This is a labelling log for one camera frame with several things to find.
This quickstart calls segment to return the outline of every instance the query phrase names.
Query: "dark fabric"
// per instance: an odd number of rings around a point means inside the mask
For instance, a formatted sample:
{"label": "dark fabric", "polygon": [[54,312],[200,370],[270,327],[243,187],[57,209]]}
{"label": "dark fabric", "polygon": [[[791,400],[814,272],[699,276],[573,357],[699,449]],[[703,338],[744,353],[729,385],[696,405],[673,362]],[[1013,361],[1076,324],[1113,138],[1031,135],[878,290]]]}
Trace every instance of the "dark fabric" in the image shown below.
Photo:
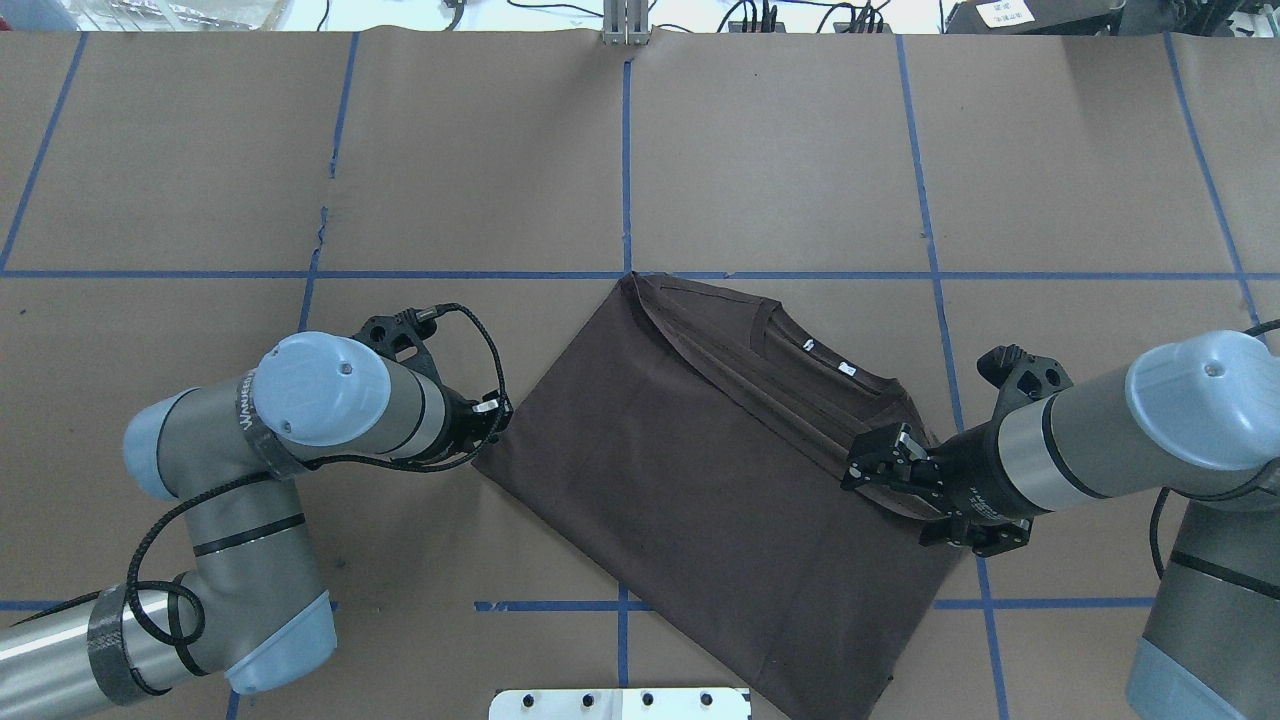
{"label": "dark fabric", "polygon": [[840,489],[855,434],[920,419],[810,340],[774,300],[628,275],[476,465],[792,720],[856,719],[959,555]]}

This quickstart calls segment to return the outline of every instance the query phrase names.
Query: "white mounting plate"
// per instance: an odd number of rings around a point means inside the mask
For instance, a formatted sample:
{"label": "white mounting plate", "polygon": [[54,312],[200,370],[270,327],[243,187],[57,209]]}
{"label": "white mounting plate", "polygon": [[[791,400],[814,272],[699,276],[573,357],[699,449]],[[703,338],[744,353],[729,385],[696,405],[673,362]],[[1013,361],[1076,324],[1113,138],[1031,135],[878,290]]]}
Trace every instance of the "white mounting plate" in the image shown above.
{"label": "white mounting plate", "polygon": [[[710,700],[710,705],[704,705],[703,696]],[[584,705],[586,697],[590,697],[588,701],[590,705]],[[652,702],[645,705],[645,700]],[[489,720],[750,720],[750,717],[751,694],[746,689],[737,688],[503,691],[489,705]]]}

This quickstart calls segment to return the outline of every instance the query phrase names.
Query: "gray metal bracket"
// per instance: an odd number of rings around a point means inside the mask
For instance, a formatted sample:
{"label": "gray metal bracket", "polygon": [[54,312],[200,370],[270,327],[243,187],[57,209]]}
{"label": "gray metal bracket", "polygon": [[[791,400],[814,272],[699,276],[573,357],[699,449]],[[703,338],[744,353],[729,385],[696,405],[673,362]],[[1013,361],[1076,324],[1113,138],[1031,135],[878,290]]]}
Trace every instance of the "gray metal bracket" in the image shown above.
{"label": "gray metal bracket", "polygon": [[648,45],[649,29],[649,0],[604,0],[605,45]]}

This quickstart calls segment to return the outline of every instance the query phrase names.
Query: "light blue joint cap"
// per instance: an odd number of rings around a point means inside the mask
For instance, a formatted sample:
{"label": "light blue joint cap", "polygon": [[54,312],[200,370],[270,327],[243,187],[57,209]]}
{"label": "light blue joint cap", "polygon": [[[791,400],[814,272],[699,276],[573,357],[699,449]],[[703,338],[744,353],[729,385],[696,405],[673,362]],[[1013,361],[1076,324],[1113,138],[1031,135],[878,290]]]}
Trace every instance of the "light blue joint cap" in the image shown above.
{"label": "light blue joint cap", "polygon": [[324,665],[338,647],[329,591],[271,633],[227,670],[227,680],[239,694],[274,691]]}
{"label": "light blue joint cap", "polygon": [[1138,639],[1125,696],[1142,720],[1248,720],[1147,638]]}
{"label": "light blue joint cap", "polygon": [[365,434],[390,397],[392,377],[383,359],[351,338],[328,333],[282,340],[253,375],[253,406],[266,427],[308,447]]}
{"label": "light blue joint cap", "polygon": [[192,389],[197,388],[184,389],[138,413],[124,429],[124,469],[138,482],[142,492],[157,500],[178,500],[160,478],[160,430],[173,406]]}
{"label": "light blue joint cap", "polygon": [[1134,420],[1170,455],[1210,470],[1248,470],[1280,456],[1280,359],[1257,338],[1215,331],[1133,361]]}

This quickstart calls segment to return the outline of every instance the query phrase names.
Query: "hole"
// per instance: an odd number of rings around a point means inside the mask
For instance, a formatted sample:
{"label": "hole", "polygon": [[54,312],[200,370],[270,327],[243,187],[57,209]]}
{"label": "hole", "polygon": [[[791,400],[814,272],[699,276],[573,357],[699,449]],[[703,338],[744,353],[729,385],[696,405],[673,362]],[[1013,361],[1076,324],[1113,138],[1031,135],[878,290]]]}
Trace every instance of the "hole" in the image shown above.
{"label": "hole", "polygon": [[1027,397],[1039,397],[1043,386],[1039,378],[1034,373],[1027,370],[1023,377],[1018,378],[1018,389],[1023,391]]}

